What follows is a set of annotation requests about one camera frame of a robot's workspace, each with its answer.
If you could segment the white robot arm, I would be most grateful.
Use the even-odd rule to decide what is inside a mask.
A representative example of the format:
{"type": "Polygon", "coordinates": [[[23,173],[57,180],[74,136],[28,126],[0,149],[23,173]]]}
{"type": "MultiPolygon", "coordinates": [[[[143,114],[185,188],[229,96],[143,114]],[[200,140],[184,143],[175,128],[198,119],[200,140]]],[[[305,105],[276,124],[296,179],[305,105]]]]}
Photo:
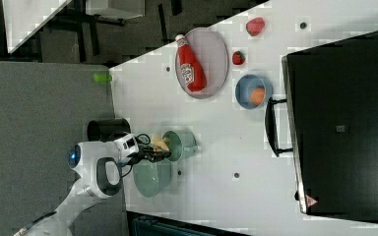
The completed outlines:
{"type": "Polygon", "coordinates": [[[54,211],[21,228],[14,236],[73,236],[70,227],[83,211],[119,192],[121,167],[142,160],[159,162],[170,156],[167,148],[155,150],[139,145],[134,139],[78,143],[68,157],[69,167],[78,179],[67,197],[54,211]]]}

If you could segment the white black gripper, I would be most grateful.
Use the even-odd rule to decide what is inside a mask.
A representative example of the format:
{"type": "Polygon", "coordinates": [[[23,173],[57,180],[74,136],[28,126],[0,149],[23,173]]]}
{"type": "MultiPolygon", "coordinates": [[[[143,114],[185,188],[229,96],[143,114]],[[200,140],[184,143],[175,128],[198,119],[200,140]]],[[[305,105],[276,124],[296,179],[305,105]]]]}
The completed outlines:
{"type": "Polygon", "coordinates": [[[137,164],[142,160],[148,160],[150,162],[160,162],[164,159],[168,159],[171,156],[171,152],[168,149],[161,147],[142,147],[137,152],[131,155],[129,160],[130,164],[137,164]]]}

